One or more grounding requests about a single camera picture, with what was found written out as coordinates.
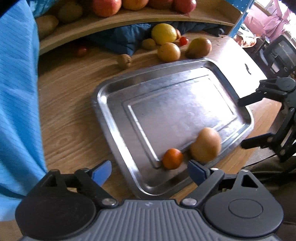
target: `wood grain surface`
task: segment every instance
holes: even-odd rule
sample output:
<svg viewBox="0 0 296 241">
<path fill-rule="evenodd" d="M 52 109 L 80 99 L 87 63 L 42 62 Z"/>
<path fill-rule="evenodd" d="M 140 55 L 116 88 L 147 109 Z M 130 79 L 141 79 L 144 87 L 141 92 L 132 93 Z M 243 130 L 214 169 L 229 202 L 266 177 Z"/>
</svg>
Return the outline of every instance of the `wood grain surface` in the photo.
<svg viewBox="0 0 296 241">
<path fill-rule="evenodd" d="M 196 9 L 189 14 L 156 10 L 149 7 L 140 11 L 122 8 L 116 15 L 108 18 L 99 18 L 89 13 L 76 22 L 57 27 L 54 33 L 40 42 L 40 55 L 80 37 L 134 23 L 193 21 L 234 26 L 239 17 L 240 11 L 225 0 L 198 1 Z"/>
<path fill-rule="evenodd" d="M 186 34 L 192 40 L 202 34 Z M 213 59 L 240 97 L 252 93 L 265 79 L 264 74 L 246 52 L 229 37 L 211 37 Z M 140 68 L 160 64 L 156 50 L 138 50 L 128 70 L 118 68 L 117 55 L 87 44 L 89 53 L 76 57 L 77 46 L 68 43 L 40 57 L 39 108 L 45 160 L 48 169 L 62 173 L 92 168 L 105 159 L 112 161 L 112 175 L 103 188 L 118 200 L 134 197 L 116 164 L 91 107 L 91 95 L 102 81 Z M 182 59 L 186 46 L 182 47 Z M 255 128 L 250 136 L 267 132 L 279 109 L 278 102 L 263 99 L 250 106 Z M 237 147 L 217 167 L 227 173 L 237 173 L 253 153 L 253 149 Z M 196 188 L 191 184 L 173 196 L 178 201 Z M 21 237 L 15 221 L 0 227 L 0 240 Z"/>
</svg>

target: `wooden shelf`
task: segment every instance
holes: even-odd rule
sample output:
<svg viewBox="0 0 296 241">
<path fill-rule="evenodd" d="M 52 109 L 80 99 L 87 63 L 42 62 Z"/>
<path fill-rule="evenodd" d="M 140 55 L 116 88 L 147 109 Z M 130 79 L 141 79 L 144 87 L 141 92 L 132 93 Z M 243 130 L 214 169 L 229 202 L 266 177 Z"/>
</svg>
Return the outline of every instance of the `wooden shelf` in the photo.
<svg viewBox="0 0 296 241">
<path fill-rule="evenodd" d="M 222 10 L 217 10 L 218 3 L 223 4 Z M 54 33 L 43 39 L 40 42 L 40 55 L 72 40 L 115 27 L 160 21 L 193 21 L 234 26 L 237 19 L 235 15 L 239 16 L 240 11 L 224 0 L 198 2 L 196 9 L 185 15 L 149 7 L 140 11 L 120 9 L 116 15 L 108 18 L 99 18 L 90 14 L 74 23 L 58 27 Z"/>
</svg>

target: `cherry tomato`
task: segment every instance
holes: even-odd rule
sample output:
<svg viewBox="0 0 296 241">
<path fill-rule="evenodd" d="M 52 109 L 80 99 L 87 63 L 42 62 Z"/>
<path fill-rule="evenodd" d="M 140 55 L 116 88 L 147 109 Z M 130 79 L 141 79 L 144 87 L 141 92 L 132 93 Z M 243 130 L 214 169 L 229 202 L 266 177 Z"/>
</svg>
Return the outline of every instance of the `cherry tomato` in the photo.
<svg viewBox="0 0 296 241">
<path fill-rule="evenodd" d="M 87 48 L 86 47 L 80 47 L 77 51 L 78 57 L 84 57 L 87 54 Z"/>
<path fill-rule="evenodd" d="M 186 37 L 181 37 L 179 42 L 180 42 L 180 46 L 184 46 L 184 45 L 188 44 L 189 40 Z"/>
</svg>

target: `apple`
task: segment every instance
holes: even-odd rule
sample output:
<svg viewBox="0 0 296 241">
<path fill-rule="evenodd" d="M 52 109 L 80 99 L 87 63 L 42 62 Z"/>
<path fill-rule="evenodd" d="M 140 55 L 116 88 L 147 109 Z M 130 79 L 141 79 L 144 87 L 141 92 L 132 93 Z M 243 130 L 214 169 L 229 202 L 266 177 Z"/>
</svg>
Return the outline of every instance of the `apple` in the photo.
<svg viewBox="0 0 296 241">
<path fill-rule="evenodd" d="M 92 9 L 100 17 L 110 17 L 121 8 L 121 0 L 93 0 Z"/>
<path fill-rule="evenodd" d="M 173 0 L 149 0 L 148 6 L 154 9 L 169 9 Z"/>
<path fill-rule="evenodd" d="M 174 0 L 173 6 L 178 12 L 190 13 L 196 8 L 196 0 Z"/>
</svg>

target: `light blue cloth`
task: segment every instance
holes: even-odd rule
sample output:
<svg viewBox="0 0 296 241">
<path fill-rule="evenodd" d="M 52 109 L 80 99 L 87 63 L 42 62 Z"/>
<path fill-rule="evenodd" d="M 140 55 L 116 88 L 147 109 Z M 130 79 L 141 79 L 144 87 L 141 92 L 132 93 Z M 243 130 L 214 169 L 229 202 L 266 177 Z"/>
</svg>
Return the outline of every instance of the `light blue cloth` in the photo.
<svg viewBox="0 0 296 241">
<path fill-rule="evenodd" d="M 29 4 L 20 0 L 0 18 L 0 221 L 14 219 L 21 198 L 47 172 L 38 111 L 39 39 L 32 12 L 39 16 L 50 4 Z"/>
</svg>

